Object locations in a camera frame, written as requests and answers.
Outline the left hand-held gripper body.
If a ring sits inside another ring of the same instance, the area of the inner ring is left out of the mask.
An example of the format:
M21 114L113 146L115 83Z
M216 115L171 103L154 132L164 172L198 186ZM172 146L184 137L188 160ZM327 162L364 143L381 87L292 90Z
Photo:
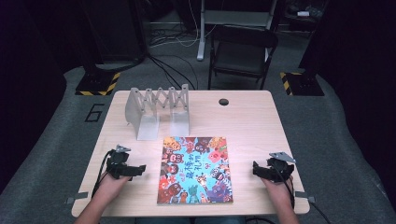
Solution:
M115 179L125 176L126 162L129 158L128 151L131 151L131 149L121 145L116 145L115 149L108 151L106 171Z

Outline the black folding chair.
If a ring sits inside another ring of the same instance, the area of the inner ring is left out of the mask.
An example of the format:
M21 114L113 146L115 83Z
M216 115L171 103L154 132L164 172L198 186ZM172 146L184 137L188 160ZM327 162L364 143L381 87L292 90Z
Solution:
M210 35L210 60L207 88L218 73L261 81L260 90L278 45L269 30L231 25L217 26Z

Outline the white desk frame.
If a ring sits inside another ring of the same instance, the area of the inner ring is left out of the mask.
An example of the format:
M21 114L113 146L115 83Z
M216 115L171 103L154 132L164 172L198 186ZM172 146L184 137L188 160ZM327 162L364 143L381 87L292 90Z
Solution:
M196 59L205 57L205 26L207 24L232 24L270 29L275 16L278 0L270 0L270 9L264 12L209 10L205 8L205 0L201 0L200 38Z

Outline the person's left hand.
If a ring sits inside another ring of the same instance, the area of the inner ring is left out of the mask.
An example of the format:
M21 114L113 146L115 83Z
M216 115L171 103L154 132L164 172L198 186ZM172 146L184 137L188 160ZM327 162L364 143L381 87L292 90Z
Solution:
M121 176L114 178L112 175L104 174L99 189L96 191L96 196L102 200L111 202L118 197L124 185L131 180L129 176Z

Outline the person's right hand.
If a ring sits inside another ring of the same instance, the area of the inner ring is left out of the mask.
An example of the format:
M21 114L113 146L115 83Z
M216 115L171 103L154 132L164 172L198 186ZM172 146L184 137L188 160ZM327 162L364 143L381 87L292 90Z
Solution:
M288 179L285 183L273 183L263 178L262 183L266 187L272 203L279 201L288 201L291 203L290 192L292 190L292 178Z

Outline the dark box with white item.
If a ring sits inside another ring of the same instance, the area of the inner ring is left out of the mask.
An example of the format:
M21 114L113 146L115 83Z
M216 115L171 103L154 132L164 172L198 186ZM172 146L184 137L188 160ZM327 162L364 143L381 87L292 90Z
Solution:
M326 5L327 0L286 0L284 18L292 31L313 32Z

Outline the grey table clamp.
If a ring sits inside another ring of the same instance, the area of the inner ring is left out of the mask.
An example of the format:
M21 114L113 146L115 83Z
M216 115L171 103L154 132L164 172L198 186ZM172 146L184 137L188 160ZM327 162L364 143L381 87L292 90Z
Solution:
M85 192L78 192L78 193L76 193L74 196L67 197L67 198L65 199L65 202L64 202L64 203L65 203L65 204L71 204L71 203L74 203L75 200L87 198L88 195L89 195L89 192L88 192L88 191L85 191Z
M315 203L316 199L314 196L309 196L306 192L302 191L294 191L294 195L297 198L305 198L308 200L309 203Z

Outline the black yellow striped stand base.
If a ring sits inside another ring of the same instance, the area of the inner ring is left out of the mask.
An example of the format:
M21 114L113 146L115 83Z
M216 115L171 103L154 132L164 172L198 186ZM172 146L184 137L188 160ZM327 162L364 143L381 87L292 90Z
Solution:
M323 96L324 92L316 77L309 77L304 73L280 74L283 87L289 96Z
M85 75L78 83L75 95L109 95L116 87L120 73L104 72L97 76Z

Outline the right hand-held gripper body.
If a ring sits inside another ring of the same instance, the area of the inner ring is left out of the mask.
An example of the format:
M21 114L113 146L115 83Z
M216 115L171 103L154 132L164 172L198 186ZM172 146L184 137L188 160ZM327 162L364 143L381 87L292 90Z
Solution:
M270 153L267 165L270 167L269 179L273 182L283 182L290 178L294 171L296 160L286 152Z

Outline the white expandable book stand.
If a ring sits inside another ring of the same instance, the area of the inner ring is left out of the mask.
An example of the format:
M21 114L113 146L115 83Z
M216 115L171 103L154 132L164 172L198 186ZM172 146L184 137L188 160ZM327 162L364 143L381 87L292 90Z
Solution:
M174 87L131 88L126 106L125 119L132 124L137 140L156 140L160 130L160 110L169 110L171 136L190 134L189 85L183 84L178 91Z

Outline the colourful picture book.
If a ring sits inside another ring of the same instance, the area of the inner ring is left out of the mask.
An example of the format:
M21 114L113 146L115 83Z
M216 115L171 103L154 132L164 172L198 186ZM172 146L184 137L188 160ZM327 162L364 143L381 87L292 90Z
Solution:
M163 140L157 204L233 203L225 137Z

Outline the black cabinet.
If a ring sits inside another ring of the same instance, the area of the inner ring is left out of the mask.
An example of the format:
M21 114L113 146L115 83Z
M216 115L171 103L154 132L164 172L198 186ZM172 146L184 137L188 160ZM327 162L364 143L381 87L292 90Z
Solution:
M140 63L145 59L147 45L138 0L95 0L91 13L105 62Z

